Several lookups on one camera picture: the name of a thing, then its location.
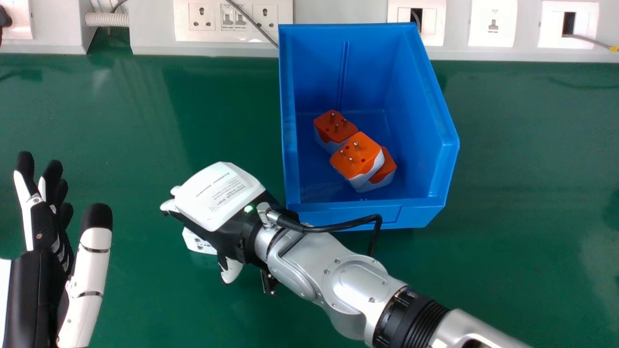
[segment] black fingertip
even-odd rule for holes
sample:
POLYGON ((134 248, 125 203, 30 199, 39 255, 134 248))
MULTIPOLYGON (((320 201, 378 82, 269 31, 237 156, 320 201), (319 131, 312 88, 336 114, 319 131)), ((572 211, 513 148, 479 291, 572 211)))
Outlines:
POLYGON ((28 151, 22 151, 17 155, 17 166, 15 167, 24 178, 34 180, 35 177, 35 159, 28 151))
POLYGON ((82 216, 82 233, 93 227, 112 230, 112 209, 106 204, 95 203, 86 208, 82 216))
POLYGON ((48 181, 58 181, 63 175, 63 164, 59 160, 51 160, 43 171, 43 178, 48 181))
POLYGON ((67 226, 73 218, 73 212, 73 206, 70 203, 63 203, 62 206, 60 206, 58 216, 60 216, 60 223, 63 229, 67 229, 67 226))
POLYGON ((64 199, 67 198, 67 192, 69 192, 69 184, 67 184, 65 179, 60 179, 56 185, 54 197, 51 200, 52 204, 56 207, 62 206, 64 199))

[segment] electrical socket panel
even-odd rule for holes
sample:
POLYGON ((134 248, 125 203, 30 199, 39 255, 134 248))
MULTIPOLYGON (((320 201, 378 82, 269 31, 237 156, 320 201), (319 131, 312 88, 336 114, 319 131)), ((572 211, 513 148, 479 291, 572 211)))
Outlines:
MULTIPOLYGON (((232 5, 223 0, 173 0, 176 41, 268 43, 232 5)), ((279 24, 291 24, 292 0, 242 0, 245 13, 278 39, 279 24)))
POLYGON ((513 47, 517 0, 472 0, 469 46, 513 47))
POLYGON ((421 25, 419 34, 425 46, 442 46, 445 38, 446 0, 389 0, 387 22, 415 22, 421 25))
POLYGON ((32 40, 32 12, 30 0, 0 0, 13 24, 2 30, 3 40, 32 40))
POLYGON ((566 12, 575 14, 573 34, 595 39, 600 15, 598 2, 542 1, 542 18, 539 24, 540 36, 537 47, 593 49, 593 43, 562 37, 566 12))

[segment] orange plug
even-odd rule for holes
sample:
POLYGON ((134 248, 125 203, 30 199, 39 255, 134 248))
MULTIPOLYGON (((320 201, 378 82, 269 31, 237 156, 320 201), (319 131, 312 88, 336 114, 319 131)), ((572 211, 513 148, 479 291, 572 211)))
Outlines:
POLYGON ((330 155, 359 130, 341 113, 329 110, 314 119, 314 140, 330 155))
POLYGON ((393 161, 393 157, 391 157, 386 147, 382 146, 381 148, 385 156, 385 163, 365 184, 356 189, 357 192, 362 193, 381 188, 391 184, 393 181, 397 169, 396 162, 393 161))
POLYGON ((355 133, 331 156, 331 165, 356 189, 383 166, 383 150, 364 132, 355 133))

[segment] white flexible hose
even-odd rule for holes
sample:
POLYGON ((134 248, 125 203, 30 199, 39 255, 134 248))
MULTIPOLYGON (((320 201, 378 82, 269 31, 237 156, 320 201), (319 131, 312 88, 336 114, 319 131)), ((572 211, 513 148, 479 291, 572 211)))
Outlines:
POLYGON ((129 28, 129 15, 122 13, 86 13, 84 17, 89 27, 129 28))

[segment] robotic arm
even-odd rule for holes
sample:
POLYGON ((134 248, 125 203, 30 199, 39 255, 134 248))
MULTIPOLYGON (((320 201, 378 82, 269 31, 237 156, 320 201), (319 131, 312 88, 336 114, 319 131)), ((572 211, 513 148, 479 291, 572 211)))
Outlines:
POLYGON ((0 347, 87 347, 97 321, 110 257, 112 214, 93 204, 82 217, 77 257, 66 227, 63 166, 50 162, 34 182, 34 159, 19 154, 13 179, 27 252, 0 259, 0 347))
POLYGON ((345 337, 380 348, 528 347, 462 310, 448 310, 390 276, 373 257, 319 233, 340 225, 300 224, 232 163, 203 169, 171 194, 162 212, 217 250, 225 284, 253 264, 265 293, 274 295, 283 284, 321 307, 345 337))

